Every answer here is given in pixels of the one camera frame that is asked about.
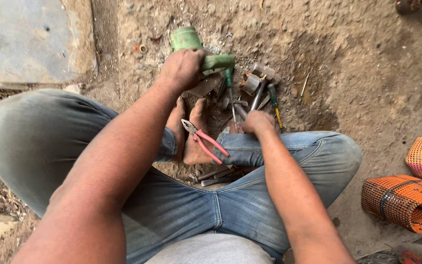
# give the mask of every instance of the right hand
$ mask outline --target right hand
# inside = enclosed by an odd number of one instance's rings
[[[195,47],[175,51],[164,62],[158,81],[170,83],[181,92],[195,88],[202,76],[200,67],[204,56],[205,51]]]
[[[250,111],[247,119],[242,125],[243,131],[246,133],[258,134],[265,130],[274,130],[274,118],[264,111]]]

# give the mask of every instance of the concrete slab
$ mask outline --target concrete slab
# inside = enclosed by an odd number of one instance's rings
[[[0,0],[0,84],[62,83],[96,70],[89,0]]]

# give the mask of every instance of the blue jeans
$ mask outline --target blue jeans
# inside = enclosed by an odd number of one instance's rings
[[[79,154],[117,115],[94,100],[60,90],[4,99],[0,102],[0,177],[42,216]],[[289,133],[281,139],[325,207],[361,163],[358,145],[336,132]],[[174,242],[210,231],[248,238],[275,258],[289,248],[266,188],[258,140],[249,134],[220,134],[217,141],[230,153],[227,158],[214,149],[224,164],[258,169],[222,189],[207,191],[151,167],[123,207],[128,263],[144,263]],[[170,161],[176,153],[177,140],[166,128],[156,161]]]

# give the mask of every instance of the red handle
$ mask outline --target red handle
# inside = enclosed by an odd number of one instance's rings
[[[222,164],[222,161],[218,159],[218,157],[214,156],[214,154],[208,149],[208,147],[203,143],[203,140],[201,140],[201,138],[197,134],[195,134],[193,139],[198,141],[198,144],[200,144],[200,147],[206,152],[206,154],[208,154],[208,156],[211,157],[211,159],[213,159],[219,165]]]
[[[220,152],[222,152],[226,157],[229,157],[229,152],[227,152],[217,141],[215,141],[214,139],[212,139],[212,137],[206,135],[203,132],[203,129],[200,129],[196,132],[196,135],[206,139],[207,141],[211,142],[214,147],[216,147],[217,149],[219,149]]]

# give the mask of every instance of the striped bag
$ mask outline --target striped bag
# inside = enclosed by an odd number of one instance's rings
[[[422,179],[396,175],[368,179],[362,208],[414,233],[422,233]]]

